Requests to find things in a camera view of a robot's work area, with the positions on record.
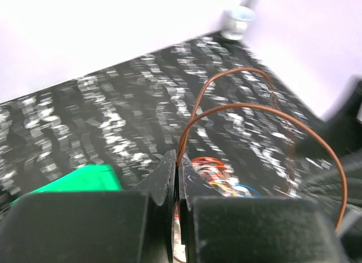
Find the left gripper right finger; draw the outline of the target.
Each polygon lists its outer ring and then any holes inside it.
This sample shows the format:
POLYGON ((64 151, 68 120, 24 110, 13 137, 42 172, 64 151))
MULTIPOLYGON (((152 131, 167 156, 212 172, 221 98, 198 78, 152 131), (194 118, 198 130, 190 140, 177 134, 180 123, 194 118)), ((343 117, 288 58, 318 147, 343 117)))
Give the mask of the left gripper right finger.
POLYGON ((347 262, 320 204, 283 196, 225 197, 183 157, 179 216, 188 262, 347 262))

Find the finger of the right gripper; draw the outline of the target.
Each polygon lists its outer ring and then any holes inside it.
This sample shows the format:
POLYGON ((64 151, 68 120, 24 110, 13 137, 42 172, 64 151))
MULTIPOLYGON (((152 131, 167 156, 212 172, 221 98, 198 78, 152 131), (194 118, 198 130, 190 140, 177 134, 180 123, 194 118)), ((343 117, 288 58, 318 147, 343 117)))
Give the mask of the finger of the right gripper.
MULTIPOLYGON (((361 76, 349 82, 339 101, 339 108, 316 133, 339 158, 347 179, 345 215, 361 212, 361 76)), ((342 183, 329 153, 310 135, 296 144, 297 161, 301 164, 298 194, 318 201, 325 215, 334 222, 342 201, 342 183)))

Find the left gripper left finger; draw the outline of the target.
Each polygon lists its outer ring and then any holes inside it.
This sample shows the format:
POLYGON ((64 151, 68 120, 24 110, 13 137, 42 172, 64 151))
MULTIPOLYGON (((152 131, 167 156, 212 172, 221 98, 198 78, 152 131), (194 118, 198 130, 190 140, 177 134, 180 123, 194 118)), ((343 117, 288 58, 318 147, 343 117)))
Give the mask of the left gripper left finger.
POLYGON ((30 193, 1 223, 2 262, 172 262, 176 153, 126 191, 30 193))

